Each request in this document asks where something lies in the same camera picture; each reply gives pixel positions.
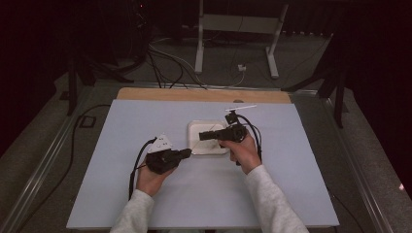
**white tabletop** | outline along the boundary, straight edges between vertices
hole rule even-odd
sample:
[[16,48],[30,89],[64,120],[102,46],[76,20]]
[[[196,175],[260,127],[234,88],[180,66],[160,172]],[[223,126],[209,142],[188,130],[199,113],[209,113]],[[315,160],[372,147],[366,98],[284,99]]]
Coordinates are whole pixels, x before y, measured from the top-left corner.
[[[193,120],[223,120],[225,109],[251,104],[114,100],[67,223],[110,228],[128,198],[141,147],[165,133],[174,150],[188,147]],[[237,111],[261,132],[262,160],[306,226],[337,225],[314,154],[294,104],[257,104]],[[258,228],[245,175],[224,155],[192,155],[154,198],[149,227]]]

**small white box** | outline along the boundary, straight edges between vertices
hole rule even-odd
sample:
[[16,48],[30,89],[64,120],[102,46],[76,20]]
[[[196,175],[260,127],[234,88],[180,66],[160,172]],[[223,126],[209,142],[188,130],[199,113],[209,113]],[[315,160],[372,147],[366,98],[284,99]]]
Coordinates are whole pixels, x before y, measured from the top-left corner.
[[221,148],[218,140],[200,141],[199,133],[205,131],[216,131],[227,128],[225,122],[220,120],[194,120],[189,123],[189,148],[191,153],[195,155],[201,154],[225,154],[229,152],[227,148]]

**white long-sleeve shirt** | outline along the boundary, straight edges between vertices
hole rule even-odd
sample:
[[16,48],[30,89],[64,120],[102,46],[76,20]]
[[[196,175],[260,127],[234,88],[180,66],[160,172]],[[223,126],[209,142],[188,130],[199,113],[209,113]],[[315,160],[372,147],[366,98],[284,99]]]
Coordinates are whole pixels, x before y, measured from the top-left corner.
[[[273,182],[263,165],[252,170],[245,183],[264,233],[308,232],[291,208],[283,191]],[[136,189],[111,232],[146,233],[154,202],[151,196]]]

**dark background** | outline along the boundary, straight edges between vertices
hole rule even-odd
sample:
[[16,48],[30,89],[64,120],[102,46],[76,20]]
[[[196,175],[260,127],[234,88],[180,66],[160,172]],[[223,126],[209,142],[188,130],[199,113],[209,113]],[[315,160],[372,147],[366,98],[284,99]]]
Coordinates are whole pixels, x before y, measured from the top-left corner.
[[[206,2],[209,3],[205,11],[217,13],[226,12],[230,3],[223,6],[222,1]],[[268,4],[268,1],[259,5],[242,1],[230,9],[232,14],[244,16],[278,14],[280,8],[271,9]],[[151,11],[142,12],[149,21],[139,23],[155,24],[175,39],[182,37],[182,24],[197,23],[197,1],[157,0],[151,1],[150,6]],[[2,3],[0,154],[54,95],[53,81],[67,72],[68,45],[105,63],[116,64],[116,57],[128,54],[123,46],[124,36],[135,33],[130,28],[135,21],[130,22],[124,14],[130,11],[129,7],[125,1],[109,0]],[[346,86],[354,91],[409,194],[412,193],[411,14],[411,3],[403,1],[368,4],[314,1],[291,4],[284,24],[287,35],[333,33],[316,72],[334,65],[336,60],[348,63]],[[138,33],[133,38],[137,43],[142,40]],[[135,48],[133,54],[138,52],[139,48]]]

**hand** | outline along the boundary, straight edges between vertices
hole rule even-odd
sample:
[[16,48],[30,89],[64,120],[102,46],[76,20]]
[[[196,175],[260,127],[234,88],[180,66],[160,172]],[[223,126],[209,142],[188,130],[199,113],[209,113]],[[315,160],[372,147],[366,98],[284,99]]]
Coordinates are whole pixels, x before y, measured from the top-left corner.
[[219,144],[230,149],[230,160],[234,162],[238,161],[246,175],[261,164],[255,140],[249,132],[241,143],[219,141]]
[[136,189],[139,189],[150,196],[155,196],[160,190],[164,180],[175,171],[176,168],[169,170],[161,175],[152,172],[148,166],[139,169],[137,177]]

